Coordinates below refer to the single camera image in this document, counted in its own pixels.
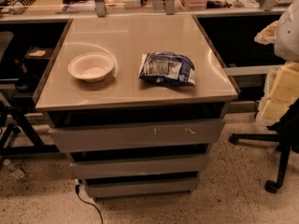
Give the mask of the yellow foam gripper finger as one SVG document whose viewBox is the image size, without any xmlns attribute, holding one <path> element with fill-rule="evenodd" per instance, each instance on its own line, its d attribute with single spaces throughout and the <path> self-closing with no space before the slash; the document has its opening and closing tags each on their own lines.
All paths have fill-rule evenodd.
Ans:
<svg viewBox="0 0 299 224">
<path fill-rule="evenodd" d="M 256 120 L 263 126 L 279 122 L 298 98 L 299 63 L 286 62 L 279 69 L 271 68 L 266 75 Z"/>
</svg>

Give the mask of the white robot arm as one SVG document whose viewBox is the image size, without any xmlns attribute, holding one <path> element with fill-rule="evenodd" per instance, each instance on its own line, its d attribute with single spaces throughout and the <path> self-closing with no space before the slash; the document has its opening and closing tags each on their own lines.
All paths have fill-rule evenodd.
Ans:
<svg viewBox="0 0 299 224">
<path fill-rule="evenodd" d="M 262 29 L 254 41 L 273 44 L 275 55 L 286 61 L 279 69 L 271 68 L 268 72 L 258 106 L 256 120 L 271 126 L 299 98 L 299 0 L 294 0 L 278 21 Z"/>
</svg>

